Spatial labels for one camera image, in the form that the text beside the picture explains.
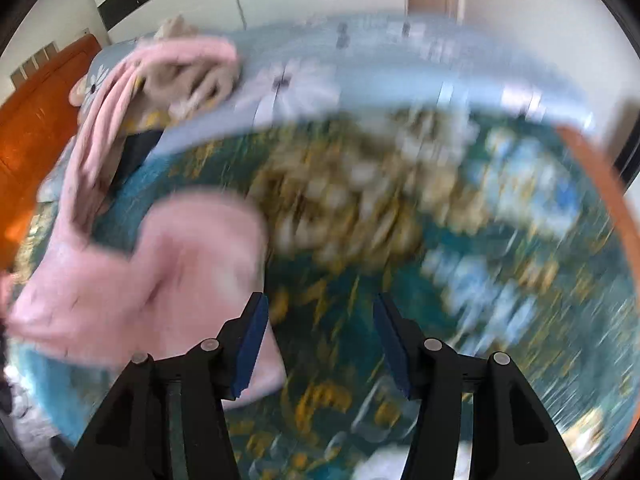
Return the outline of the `light blue daisy quilt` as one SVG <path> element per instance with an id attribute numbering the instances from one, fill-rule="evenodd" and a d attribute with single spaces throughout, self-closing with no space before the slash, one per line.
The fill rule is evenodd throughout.
<path id="1" fill-rule="evenodd" d="M 152 37 L 110 47 L 91 64 L 90 96 L 80 108 L 77 133 L 108 73 L 139 40 Z M 578 92 L 554 70 L 435 15 L 339 16 L 242 30 L 224 38 L 235 44 L 241 61 L 231 96 L 163 128 L 139 174 L 152 176 L 163 158 L 211 140 L 337 112 L 443 110 L 446 119 L 433 140 L 400 141 L 399 148 L 413 162 L 454 166 L 473 143 L 473 110 L 576 127 L 585 127 L 591 117 Z M 77 133 L 40 185 L 41 203 L 60 201 Z M 103 175 L 106 195 L 126 137 L 119 128 Z"/>

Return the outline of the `pink pillow roll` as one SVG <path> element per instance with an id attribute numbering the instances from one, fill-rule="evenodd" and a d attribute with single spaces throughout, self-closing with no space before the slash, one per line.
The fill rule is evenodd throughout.
<path id="1" fill-rule="evenodd" d="M 73 107 L 81 108 L 85 105 L 90 96 L 90 84 L 88 84 L 88 75 L 85 74 L 73 85 L 68 94 L 68 102 Z"/>

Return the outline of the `teal floral bed blanket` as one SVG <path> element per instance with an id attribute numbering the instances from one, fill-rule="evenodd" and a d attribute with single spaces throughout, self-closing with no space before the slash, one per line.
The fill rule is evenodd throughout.
<path id="1" fill-rule="evenodd" d="M 233 192 L 262 215 L 268 324 L 248 387 L 222 404 L 237 479 L 405 479 L 420 403 L 385 361 L 381 294 L 464 356 L 508 354 L 576 479 L 603 478 L 622 458 L 638 418 L 639 239 L 620 181 L 579 133 L 522 118 L 471 113 L 474 140 L 456 166 L 401 153 L 400 141 L 433 140 L 445 119 L 360 110 L 213 140 L 163 158 L 152 176 L 136 171 L 101 207 L 91 237 L 121 252 L 180 191 Z M 38 210 L 10 302 L 57 215 L 57 203 Z M 82 365 L 10 337 L 72 455 L 144 356 Z"/>

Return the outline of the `black garment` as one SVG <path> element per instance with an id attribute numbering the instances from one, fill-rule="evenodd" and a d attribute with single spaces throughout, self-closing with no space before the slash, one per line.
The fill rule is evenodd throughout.
<path id="1" fill-rule="evenodd" d="M 115 196 L 126 181 L 142 166 L 163 133 L 163 129 L 153 129 L 126 137 L 122 156 L 120 156 L 114 177 L 108 187 L 108 196 Z"/>

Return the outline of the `orange wooden headboard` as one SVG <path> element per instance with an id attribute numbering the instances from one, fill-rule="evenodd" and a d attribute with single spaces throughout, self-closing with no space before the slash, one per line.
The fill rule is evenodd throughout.
<path id="1" fill-rule="evenodd" d="M 89 34 L 44 64 L 1 105 L 1 266 L 8 268 L 26 236 L 40 183 L 77 131 L 68 95 L 101 46 Z"/>

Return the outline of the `pink floral fleece garment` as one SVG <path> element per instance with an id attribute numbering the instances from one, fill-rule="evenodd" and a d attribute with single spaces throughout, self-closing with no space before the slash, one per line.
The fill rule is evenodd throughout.
<path id="1" fill-rule="evenodd" d="M 108 155 L 145 73 L 237 59 L 224 38 L 171 38 L 142 42 L 108 73 L 77 133 L 47 250 L 17 300 L 2 304 L 12 337 L 57 359 L 121 368 L 136 353 L 186 353 L 262 291 L 267 230 L 233 192 L 192 188 L 159 200 L 132 252 L 91 237 Z"/>

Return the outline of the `wall switch panel row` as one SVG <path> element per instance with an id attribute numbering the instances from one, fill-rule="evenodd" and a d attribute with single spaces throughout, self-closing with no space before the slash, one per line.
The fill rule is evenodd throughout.
<path id="1" fill-rule="evenodd" d="M 10 79 L 13 87 L 15 89 L 20 88 L 29 77 L 37 73 L 37 70 L 49 63 L 57 54 L 58 47 L 54 42 L 50 42 L 50 44 L 35 52 L 11 73 Z"/>

